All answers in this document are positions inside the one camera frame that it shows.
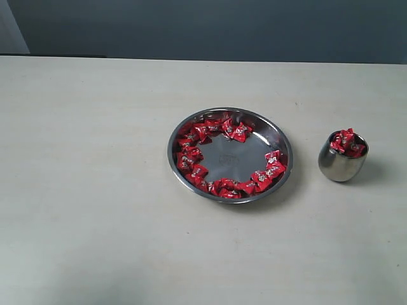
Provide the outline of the round steel bowl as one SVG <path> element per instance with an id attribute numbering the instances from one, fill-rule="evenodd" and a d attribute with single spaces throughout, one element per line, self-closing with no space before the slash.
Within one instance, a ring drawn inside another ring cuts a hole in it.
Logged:
<path id="1" fill-rule="evenodd" d="M 178 141 L 190 132 L 194 124 L 228 119 L 231 119 L 235 126 L 243 123 L 251 127 L 252 133 L 248 135 L 244 143 L 228 139 L 227 136 L 217 133 L 210 140 L 197 144 L 197 147 L 203 152 L 203 160 L 199 164 L 209 171 L 205 176 L 206 181 L 214 182 L 227 178 L 237 182 L 246 182 L 254 172 L 266 169 L 265 155 L 267 153 L 279 150 L 280 162 L 286 169 L 278 174 L 264 191 L 253 195 L 241 192 L 240 198 L 222 198 L 194 186 L 177 167 L 177 153 L 181 152 L 181 145 Z M 177 125 L 169 138 L 167 157 L 172 172 L 187 189 L 205 199 L 230 205 L 251 203 L 274 193 L 288 180 L 293 168 L 293 149 L 283 131 L 269 119 L 255 112 L 235 107 L 205 109 L 185 118 Z"/>

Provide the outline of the red candy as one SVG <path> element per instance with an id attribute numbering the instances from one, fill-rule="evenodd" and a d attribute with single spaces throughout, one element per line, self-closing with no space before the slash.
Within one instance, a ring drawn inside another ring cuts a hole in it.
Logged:
<path id="1" fill-rule="evenodd" d="M 255 184 L 255 192 L 261 193 L 267 189 L 273 181 L 271 170 L 258 170 L 251 175 L 251 180 Z"/>
<path id="2" fill-rule="evenodd" d="M 345 155 L 350 158 L 359 158 L 364 154 L 366 146 L 352 142 L 345 150 Z"/>
<path id="3" fill-rule="evenodd" d="M 237 127 L 235 126 L 233 119 L 228 118 L 222 122 L 221 128 L 225 136 L 227 136 L 228 138 L 232 138 Z"/>
<path id="4" fill-rule="evenodd" d="M 198 162 L 194 155 L 188 153 L 178 152 L 176 157 L 176 167 L 180 172 L 190 172 Z"/>
<path id="5" fill-rule="evenodd" d="M 248 180 L 246 182 L 239 182 L 236 188 L 245 195 L 252 196 L 256 192 L 257 184 L 252 180 Z"/>
<path id="6" fill-rule="evenodd" d="M 349 128 L 347 130 L 340 130 L 333 135 L 330 141 L 330 148 L 344 153 L 350 150 L 354 144 L 354 131 L 352 128 Z"/>
<path id="7" fill-rule="evenodd" d="M 252 128 L 243 122 L 240 122 L 236 129 L 234 129 L 231 138 L 237 142 L 244 143 L 251 133 Z"/>
<path id="8" fill-rule="evenodd" d="M 227 189 L 227 188 L 222 188 L 219 191 L 218 196 L 220 198 L 227 198 L 227 199 L 239 199 L 242 197 L 242 194 L 239 190 L 236 189 Z"/>
<path id="9" fill-rule="evenodd" d="M 279 150 L 266 153 L 265 159 L 266 159 L 266 169 L 270 169 L 273 166 L 281 165 Z"/>

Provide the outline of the shiny steel cup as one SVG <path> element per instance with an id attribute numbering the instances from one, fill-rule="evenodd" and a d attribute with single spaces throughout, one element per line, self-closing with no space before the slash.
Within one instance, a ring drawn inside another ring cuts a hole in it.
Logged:
<path id="1" fill-rule="evenodd" d="M 337 130 L 333 132 L 325 141 L 323 147 L 320 150 L 318 157 L 318 166 L 320 171 L 326 178 L 335 182 L 346 182 L 353 179 L 361 170 L 368 152 L 369 146 L 367 142 L 354 130 L 354 140 L 357 144 L 364 144 L 366 146 L 364 154 L 359 158 L 350 158 L 330 148 L 330 141 Z"/>

